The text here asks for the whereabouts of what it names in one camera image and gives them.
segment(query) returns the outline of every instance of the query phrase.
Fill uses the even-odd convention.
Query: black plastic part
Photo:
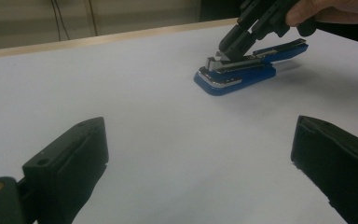
[[[108,162],[103,118],[77,124],[23,165],[39,224],[72,223]]]
[[[17,182],[12,177],[0,177],[0,223],[28,223],[23,213]]]
[[[358,137],[300,116],[291,159],[349,224],[358,224]]]
[[[0,224],[70,224],[108,162],[103,118],[78,123],[23,165],[17,183],[0,177]]]
[[[256,40],[262,40],[270,33],[284,36],[290,30],[285,22],[286,13],[297,1],[275,0],[266,4],[264,0],[246,0],[241,5],[238,24],[222,39],[219,50],[232,62],[237,62]],[[302,36],[312,35],[316,31],[314,20],[306,20],[297,30]]]

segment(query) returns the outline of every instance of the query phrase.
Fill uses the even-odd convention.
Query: finger
[[[358,24],[358,13],[340,11],[329,7],[317,13],[315,20],[331,23]]]
[[[286,24],[297,26],[320,10],[331,7],[337,0],[300,0],[286,14]]]

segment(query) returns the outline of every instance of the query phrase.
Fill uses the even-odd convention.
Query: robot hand
[[[219,50],[230,61],[237,62],[252,47],[256,40],[269,33],[284,36],[290,29],[285,15],[298,0],[246,0],[241,5],[237,25],[220,42]],[[297,27],[302,36],[312,35],[315,30],[313,18]]]

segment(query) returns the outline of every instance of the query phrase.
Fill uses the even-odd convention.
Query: white table
[[[0,57],[0,176],[103,116],[110,162],[76,224],[345,223],[290,152],[299,115],[358,136],[358,43],[317,31],[276,77],[214,97],[193,76],[231,26]]]

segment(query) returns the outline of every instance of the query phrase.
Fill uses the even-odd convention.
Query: blue stapler
[[[237,24],[220,42],[218,54],[208,58],[194,80],[211,95],[223,95],[275,76],[272,63],[304,52],[307,49],[305,40],[243,55],[256,40],[270,33],[284,36],[290,30],[285,15],[296,2],[298,0],[245,0]],[[297,30],[301,36],[312,35],[316,30],[313,18],[299,24]]]
[[[219,51],[207,59],[205,66],[194,76],[194,81],[211,95],[224,95],[237,91],[256,82],[274,77],[273,62],[291,59],[307,50],[304,39],[254,51],[232,62]]]

